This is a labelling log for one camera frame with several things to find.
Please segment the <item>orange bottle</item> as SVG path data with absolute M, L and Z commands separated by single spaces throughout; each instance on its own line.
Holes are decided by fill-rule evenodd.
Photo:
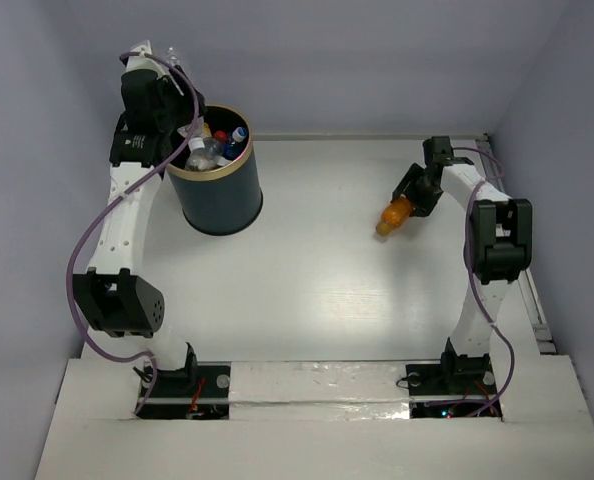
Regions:
M 405 196 L 398 197 L 381 213 L 375 232 L 382 237 L 390 235 L 408 220 L 413 211 L 413 204 Z

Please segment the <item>red cap clear bottle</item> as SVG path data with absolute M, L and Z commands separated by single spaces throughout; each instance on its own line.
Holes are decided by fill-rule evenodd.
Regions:
M 213 134 L 212 139 L 216 142 L 217 148 L 223 150 L 228 142 L 228 135 L 224 131 L 219 130 Z

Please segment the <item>clear water bottle white cap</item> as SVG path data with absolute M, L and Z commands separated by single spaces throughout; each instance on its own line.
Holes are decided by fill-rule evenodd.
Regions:
M 194 172 L 206 172 L 218 167 L 224 143 L 215 138 L 192 138 L 189 142 L 190 155 L 185 169 Z

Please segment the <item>blue label water bottle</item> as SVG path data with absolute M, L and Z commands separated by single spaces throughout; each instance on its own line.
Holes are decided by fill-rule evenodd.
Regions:
M 245 149 L 247 139 L 248 130 L 245 127 L 235 128 L 228 136 L 222 156 L 228 161 L 235 160 Z

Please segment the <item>yellow milk tea bottle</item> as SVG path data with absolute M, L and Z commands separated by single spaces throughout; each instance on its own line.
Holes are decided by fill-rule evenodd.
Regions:
M 212 137 L 212 131 L 206 122 L 203 123 L 200 133 L 203 139 Z

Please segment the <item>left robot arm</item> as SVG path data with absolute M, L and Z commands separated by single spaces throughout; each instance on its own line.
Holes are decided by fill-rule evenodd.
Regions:
M 152 205 L 165 170 L 184 146 L 179 128 L 202 112 L 199 95 L 183 70 L 165 73 L 153 67 L 129 68 L 121 77 L 124 110 L 110 149 L 108 205 L 92 227 L 100 232 L 83 273 L 67 273 L 73 320 L 86 343 L 98 331 L 136 348 L 107 359 L 153 361 L 172 392 L 186 395 L 198 383 L 189 344 L 164 325 L 163 293 L 142 273 L 145 238 Z

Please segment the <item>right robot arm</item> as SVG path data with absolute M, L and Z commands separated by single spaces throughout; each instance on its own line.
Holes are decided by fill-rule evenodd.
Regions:
M 474 163 L 457 156 L 447 136 L 422 144 L 423 164 L 413 164 L 392 193 L 412 216 L 431 215 L 443 195 L 465 211 L 463 258 L 468 288 L 459 320 L 436 363 L 409 364 L 405 380 L 414 396 L 462 396 L 491 367 L 490 340 L 512 283 L 532 260 L 533 207 L 498 190 Z

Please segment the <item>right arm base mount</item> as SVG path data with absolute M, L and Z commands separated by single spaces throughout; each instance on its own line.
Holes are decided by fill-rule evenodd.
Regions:
M 497 400 L 479 412 L 497 394 L 497 385 L 491 370 L 481 379 L 459 380 L 450 385 L 441 376 L 439 364 L 408 364 L 405 374 L 395 385 L 409 394 L 410 416 L 413 419 L 451 419 L 476 417 L 501 418 L 501 405 Z

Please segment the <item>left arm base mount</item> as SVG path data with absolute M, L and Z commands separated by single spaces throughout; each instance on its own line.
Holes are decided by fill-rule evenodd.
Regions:
M 189 379 L 179 371 L 160 371 L 154 388 L 137 412 L 145 420 L 227 420 L 230 363 L 203 363 Z

